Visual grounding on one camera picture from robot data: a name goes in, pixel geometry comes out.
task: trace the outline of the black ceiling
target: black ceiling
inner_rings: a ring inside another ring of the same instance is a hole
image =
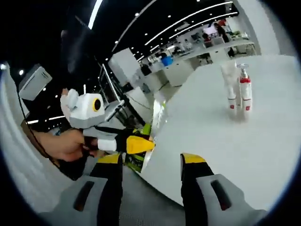
[[[61,30],[68,29],[66,21],[71,15],[76,15],[83,23],[88,24],[95,2],[96,0],[72,2],[65,0],[60,1],[60,5],[52,1],[35,5],[24,4],[14,7],[10,17],[6,18],[9,32],[5,40],[6,52],[0,60],[8,59],[12,67],[25,71],[28,71],[34,64],[40,63],[53,76],[53,81],[47,85],[46,91],[41,92],[34,102],[28,104],[31,109],[30,120],[62,115],[59,97],[65,84],[62,82],[63,72],[60,71]],[[175,28],[181,24],[167,30],[145,46],[145,43],[160,31],[191,13],[224,1],[157,0],[139,15],[112,53],[115,41],[135,19],[135,13],[139,13],[150,2],[151,0],[102,1],[92,29],[93,41],[89,44],[90,49],[87,51],[88,54],[80,71],[80,75],[87,80],[84,82],[87,84],[87,92],[92,91],[98,84],[99,67],[94,56],[100,63],[105,63],[105,59],[110,58],[113,53],[131,47],[134,47],[134,52],[139,51],[136,58],[142,55],[147,56],[150,54],[151,46],[167,44],[168,38],[176,33]],[[237,9],[232,5],[232,12],[236,11]],[[226,11],[225,5],[221,5],[198,13],[186,21],[193,25],[225,13],[229,12]]]

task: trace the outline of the gray floor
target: gray floor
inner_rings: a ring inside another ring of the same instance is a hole
[[[158,192],[128,167],[123,168],[120,226],[184,226],[182,206]]]

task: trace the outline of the human hand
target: human hand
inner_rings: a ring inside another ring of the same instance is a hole
[[[65,95],[65,96],[67,96],[68,95],[68,89],[66,89],[66,88],[64,88],[63,90],[62,90],[62,94],[61,95]]]
[[[92,156],[97,155],[97,151],[91,151],[85,146],[84,136],[77,129],[65,131],[60,136],[49,133],[37,133],[36,136],[46,153],[54,159],[75,161],[83,156],[83,149],[89,151]],[[97,145],[97,139],[93,140],[91,145]]]

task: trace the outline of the spray bottle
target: spray bottle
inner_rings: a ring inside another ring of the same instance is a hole
[[[239,84],[240,84],[240,94],[242,98],[242,111],[243,115],[246,119],[248,119],[249,114],[252,111],[252,86],[251,86],[251,79],[246,73],[246,68],[249,65],[247,64],[240,64],[237,65],[237,68],[240,68],[241,74],[239,77]]]

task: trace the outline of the blue container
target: blue container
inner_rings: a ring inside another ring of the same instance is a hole
[[[168,65],[171,65],[174,60],[172,59],[171,56],[167,56],[167,57],[161,59],[161,61],[162,61],[164,66],[168,66]]]

